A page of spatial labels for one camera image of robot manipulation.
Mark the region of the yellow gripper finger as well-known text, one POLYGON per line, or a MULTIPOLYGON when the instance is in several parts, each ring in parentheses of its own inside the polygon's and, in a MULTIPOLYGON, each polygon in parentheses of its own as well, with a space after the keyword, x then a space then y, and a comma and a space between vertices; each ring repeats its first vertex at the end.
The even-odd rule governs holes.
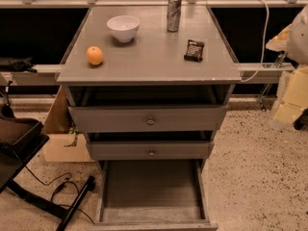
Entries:
POLYGON ((294 123, 308 108, 308 67, 283 72, 279 80, 273 118, 280 123, 294 123))
POLYGON ((266 48, 275 52, 286 51, 290 29, 291 25, 285 27, 278 35, 267 42, 266 48))

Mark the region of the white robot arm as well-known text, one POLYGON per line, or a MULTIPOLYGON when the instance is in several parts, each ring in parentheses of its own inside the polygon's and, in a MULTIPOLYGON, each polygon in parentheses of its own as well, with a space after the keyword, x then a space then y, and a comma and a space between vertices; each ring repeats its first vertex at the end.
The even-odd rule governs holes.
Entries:
POLYGON ((289 59, 298 63, 274 113, 275 120, 292 124, 308 109, 308 5, 290 25, 268 41, 266 48, 284 51, 289 59))

